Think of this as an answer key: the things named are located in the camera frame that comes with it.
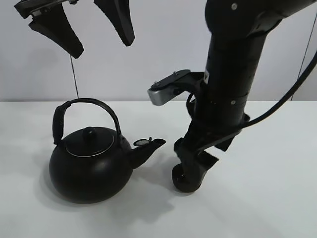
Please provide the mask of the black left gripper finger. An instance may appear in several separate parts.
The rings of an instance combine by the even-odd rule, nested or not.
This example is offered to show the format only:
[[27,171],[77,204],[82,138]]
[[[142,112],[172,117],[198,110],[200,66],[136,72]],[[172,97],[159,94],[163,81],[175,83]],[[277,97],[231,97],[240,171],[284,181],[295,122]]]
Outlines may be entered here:
[[126,47],[132,45],[135,33],[131,20],[129,0],[95,0],[94,4],[110,20]]

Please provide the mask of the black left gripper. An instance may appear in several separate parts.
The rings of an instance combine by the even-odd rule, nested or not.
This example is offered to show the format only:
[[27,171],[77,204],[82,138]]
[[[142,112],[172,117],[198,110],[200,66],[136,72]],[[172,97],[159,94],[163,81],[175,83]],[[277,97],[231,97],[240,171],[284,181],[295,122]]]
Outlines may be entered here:
[[75,59],[83,51],[83,45],[73,31],[62,4],[67,0],[21,0],[14,5],[23,19],[32,16],[29,27],[49,38]]

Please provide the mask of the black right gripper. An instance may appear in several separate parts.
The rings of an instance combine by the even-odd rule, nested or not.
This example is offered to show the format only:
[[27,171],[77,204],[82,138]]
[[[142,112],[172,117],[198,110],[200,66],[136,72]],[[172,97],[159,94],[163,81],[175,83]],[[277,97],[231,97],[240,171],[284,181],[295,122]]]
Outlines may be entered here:
[[195,190],[200,188],[207,171],[219,161],[205,150],[215,146],[226,151],[233,138],[250,121],[245,113],[246,99],[211,103],[202,114],[199,114],[200,105],[197,99],[186,101],[191,122],[185,136],[174,144],[182,173],[188,182],[194,183]]

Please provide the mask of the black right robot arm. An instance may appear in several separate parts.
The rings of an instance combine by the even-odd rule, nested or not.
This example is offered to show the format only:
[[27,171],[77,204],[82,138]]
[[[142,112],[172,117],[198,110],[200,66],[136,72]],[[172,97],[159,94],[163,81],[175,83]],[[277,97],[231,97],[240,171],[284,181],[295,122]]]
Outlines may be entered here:
[[196,191],[215,158],[205,149],[229,145],[246,122],[244,108],[264,42],[282,19],[304,6],[301,0],[209,0],[206,23],[211,42],[204,80],[195,91],[192,121],[175,143],[181,164],[172,178],[182,192]]

